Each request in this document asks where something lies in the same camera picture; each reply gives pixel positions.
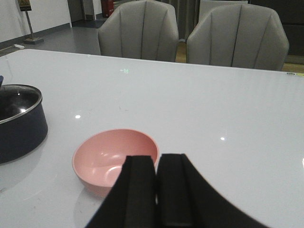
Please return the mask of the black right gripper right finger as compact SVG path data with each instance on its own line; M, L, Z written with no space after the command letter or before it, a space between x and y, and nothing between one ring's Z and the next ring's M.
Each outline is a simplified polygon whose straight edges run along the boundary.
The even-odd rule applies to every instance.
M263 228L219 194L185 154L163 154L158 170L161 228Z

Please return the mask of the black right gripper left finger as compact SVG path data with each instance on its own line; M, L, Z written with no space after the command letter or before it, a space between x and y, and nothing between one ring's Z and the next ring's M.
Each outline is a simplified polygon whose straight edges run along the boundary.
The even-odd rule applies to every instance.
M150 156L127 156L122 171L87 228L155 227L155 170Z

